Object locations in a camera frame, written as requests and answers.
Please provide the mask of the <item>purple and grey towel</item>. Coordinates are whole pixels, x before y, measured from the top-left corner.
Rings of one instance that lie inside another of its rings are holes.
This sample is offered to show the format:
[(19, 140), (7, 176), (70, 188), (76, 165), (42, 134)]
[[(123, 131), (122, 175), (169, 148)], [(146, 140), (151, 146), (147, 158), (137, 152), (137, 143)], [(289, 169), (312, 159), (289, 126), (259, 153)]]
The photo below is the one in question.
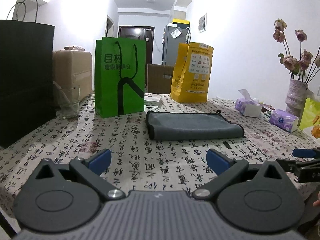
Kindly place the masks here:
[(215, 113), (167, 113), (148, 111), (145, 123), (151, 140), (185, 141), (242, 138), (244, 128)]

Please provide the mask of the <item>purple tissue pack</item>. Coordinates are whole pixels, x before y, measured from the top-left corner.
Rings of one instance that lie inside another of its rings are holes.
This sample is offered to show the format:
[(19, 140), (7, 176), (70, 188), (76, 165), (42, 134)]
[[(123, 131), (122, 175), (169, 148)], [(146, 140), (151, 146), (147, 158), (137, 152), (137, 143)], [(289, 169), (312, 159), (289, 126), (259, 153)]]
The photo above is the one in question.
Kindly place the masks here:
[(275, 109), (270, 114), (269, 122), (289, 133), (298, 128), (299, 118), (281, 109)]

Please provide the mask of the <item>textured grey vase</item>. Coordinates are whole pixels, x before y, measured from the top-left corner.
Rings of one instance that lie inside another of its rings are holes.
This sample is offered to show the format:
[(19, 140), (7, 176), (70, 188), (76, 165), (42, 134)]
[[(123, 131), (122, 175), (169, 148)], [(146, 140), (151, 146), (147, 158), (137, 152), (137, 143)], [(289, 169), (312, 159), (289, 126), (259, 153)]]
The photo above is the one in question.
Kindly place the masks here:
[(302, 81), (291, 79), (289, 89), (286, 95), (286, 111), (300, 118), (306, 98), (313, 98), (314, 93), (308, 88), (308, 85)]

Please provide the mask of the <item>open purple tissue box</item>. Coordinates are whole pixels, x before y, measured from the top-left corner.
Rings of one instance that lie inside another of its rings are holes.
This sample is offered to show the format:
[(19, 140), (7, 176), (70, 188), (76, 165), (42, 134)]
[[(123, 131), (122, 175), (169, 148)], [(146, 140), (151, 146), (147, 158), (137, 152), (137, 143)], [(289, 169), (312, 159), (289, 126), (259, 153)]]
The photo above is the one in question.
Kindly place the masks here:
[(252, 99), (246, 89), (240, 89), (239, 93), (242, 98), (238, 98), (235, 102), (235, 109), (243, 116), (259, 118), (262, 105), (257, 99)]

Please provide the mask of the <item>clear drinking glass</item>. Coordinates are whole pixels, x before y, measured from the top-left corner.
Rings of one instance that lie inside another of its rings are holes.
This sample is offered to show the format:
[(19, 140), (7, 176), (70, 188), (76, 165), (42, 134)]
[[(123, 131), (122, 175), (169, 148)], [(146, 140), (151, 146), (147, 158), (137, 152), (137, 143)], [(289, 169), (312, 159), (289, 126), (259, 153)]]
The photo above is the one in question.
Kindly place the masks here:
[(62, 88), (57, 82), (53, 82), (55, 96), (62, 115), (66, 119), (75, 118), (79, 114), (80, 87), (78, 85)]

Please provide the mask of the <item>dried pink roses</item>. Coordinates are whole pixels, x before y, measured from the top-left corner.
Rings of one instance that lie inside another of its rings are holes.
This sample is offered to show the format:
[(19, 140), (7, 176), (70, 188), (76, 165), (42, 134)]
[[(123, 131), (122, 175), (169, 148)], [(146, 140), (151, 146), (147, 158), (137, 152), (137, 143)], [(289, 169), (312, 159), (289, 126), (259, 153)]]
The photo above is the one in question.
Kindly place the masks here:
[(284, 20), (275, 20), (273, 39), (284, 47), (284, 51), (277, 56), (279, 63), (289, 71), (291, 79), (301, 81), (308, 86), (316, 75), (319, 74), (319, 49), (315, 56), (306, 49), (303, 49), (302, 43), (308, 40), (308, 36), (305, 31), (298, 29), (295, 30), (295, 37), (299, 43), (299, 55), (295, 57), (289, 48), (285, 35), (286, 29), (287, 23)]

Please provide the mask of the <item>black paper bag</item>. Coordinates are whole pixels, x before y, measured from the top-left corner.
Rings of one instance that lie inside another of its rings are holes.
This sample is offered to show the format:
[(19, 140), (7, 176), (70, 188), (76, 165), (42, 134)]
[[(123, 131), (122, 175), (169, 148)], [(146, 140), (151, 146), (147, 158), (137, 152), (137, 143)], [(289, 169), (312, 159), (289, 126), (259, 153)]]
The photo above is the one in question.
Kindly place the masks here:
[(56, 117), (54, 26), (1, 20), (1, 147)]

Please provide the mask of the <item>beige suitcase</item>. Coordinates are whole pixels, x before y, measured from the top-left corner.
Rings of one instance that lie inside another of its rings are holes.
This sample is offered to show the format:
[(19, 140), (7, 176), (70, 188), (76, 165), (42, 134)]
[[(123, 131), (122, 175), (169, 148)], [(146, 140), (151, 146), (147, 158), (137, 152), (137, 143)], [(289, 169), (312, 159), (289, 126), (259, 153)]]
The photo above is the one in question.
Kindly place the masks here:
[(53, 51), (53, 80), (61, 88), (80, 88), (80, 101), (92, 92), (92, 54), (81, 50)]

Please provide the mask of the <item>yellow paper bag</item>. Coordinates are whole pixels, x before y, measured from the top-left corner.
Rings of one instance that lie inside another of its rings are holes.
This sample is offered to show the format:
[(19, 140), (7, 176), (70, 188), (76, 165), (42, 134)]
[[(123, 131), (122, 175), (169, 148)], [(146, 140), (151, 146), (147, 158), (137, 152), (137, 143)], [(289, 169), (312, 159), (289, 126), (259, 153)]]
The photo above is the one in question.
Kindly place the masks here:
[(214, 48), (204, 43), (180, 43), (170, 97), (179, 103), (207, 102)]

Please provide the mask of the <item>small white green box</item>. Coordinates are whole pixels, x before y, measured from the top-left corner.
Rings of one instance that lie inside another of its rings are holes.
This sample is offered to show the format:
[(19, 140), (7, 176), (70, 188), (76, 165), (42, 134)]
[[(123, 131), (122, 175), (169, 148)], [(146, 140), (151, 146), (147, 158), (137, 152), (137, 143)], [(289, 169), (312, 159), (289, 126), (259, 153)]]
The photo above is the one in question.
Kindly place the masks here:
[(145, 94), (144, 107), (158, 108), (161, 104), (162, 97), (160, 95)]

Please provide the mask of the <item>green paper shopping bag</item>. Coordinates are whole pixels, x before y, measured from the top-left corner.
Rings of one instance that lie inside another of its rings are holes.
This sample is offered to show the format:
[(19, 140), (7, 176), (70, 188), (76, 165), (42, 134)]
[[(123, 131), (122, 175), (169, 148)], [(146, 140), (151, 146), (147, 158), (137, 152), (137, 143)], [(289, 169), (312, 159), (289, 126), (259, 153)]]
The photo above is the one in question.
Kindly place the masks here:
[(102, 118), (144, 110), (146, 42), (129, 38), (96, 40), (95, 110)]

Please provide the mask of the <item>brown wicker chair back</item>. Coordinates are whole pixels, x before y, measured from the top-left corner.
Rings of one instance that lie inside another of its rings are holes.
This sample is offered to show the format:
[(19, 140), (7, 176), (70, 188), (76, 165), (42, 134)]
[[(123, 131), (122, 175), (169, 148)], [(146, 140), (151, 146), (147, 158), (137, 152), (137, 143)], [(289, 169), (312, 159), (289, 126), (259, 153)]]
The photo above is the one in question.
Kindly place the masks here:
[(152, 94), (170, 94), (174, 66), (148, 64), (147, 92)]

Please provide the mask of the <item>grey refrigerator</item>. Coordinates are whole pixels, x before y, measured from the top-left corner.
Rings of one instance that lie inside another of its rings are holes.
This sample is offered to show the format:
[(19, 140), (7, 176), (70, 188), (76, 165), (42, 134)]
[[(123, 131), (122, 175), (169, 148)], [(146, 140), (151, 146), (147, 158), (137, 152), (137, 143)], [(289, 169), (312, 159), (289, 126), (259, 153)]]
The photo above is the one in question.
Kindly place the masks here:
[(168, 23), (164, 27), (162, 64), (174, 66), (180, 43), (184, 43), (190, 24)]

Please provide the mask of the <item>yellow box on refrigerator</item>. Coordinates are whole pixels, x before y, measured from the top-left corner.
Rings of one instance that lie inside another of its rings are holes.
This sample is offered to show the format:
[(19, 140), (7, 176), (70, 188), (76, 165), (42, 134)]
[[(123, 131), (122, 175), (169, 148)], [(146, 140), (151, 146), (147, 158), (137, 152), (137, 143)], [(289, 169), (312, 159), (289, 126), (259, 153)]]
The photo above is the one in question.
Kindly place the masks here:
[(189, 21), (178, 19), (178, 18), (173, 18), (172, 19), (172, 23), (176, 24), (178, 27), (181, 27), (181, 28), (184, 28), (184, 29), (190, 26), (190, 22)]

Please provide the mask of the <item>framed wall picture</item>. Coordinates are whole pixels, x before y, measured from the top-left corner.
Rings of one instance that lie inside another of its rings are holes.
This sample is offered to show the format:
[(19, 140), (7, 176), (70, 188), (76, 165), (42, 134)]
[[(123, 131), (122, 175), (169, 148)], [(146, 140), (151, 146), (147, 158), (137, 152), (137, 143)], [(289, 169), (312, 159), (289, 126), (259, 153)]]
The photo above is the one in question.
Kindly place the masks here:
[(199, 19), (199, 25), (198, 25), (199, 33), (202, 33), (202, 32), (204, 32), (204, 31), (206, 31), (206, 27), (207, 27), (207, 15), (204, 14), (204, 15)]

